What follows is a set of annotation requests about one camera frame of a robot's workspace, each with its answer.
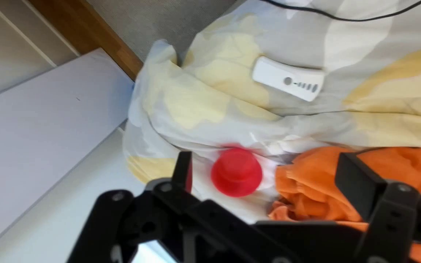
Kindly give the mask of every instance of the red cap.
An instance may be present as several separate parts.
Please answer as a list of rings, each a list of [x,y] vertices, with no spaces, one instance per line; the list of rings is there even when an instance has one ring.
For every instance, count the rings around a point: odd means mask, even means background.
[[[224,195],[243,198],[252,195],[264,179],[255,155],[242,148],[224,151],[213,167],[213,183]]]

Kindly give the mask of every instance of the orange fabric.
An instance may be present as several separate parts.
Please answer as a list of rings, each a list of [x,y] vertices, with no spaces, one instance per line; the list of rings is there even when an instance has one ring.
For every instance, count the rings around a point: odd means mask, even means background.
[[[281,199],[270,218],[278,221],[330,220],[365,230],[357,211],[335,186],[335,171],[341,147],[319,148],[277,170],[277,189]],[[421,192],[421,149],[385,148],[357,155],[381,177],[407,183]],[[416,244],[413,259],[421,262],[421,246]]]

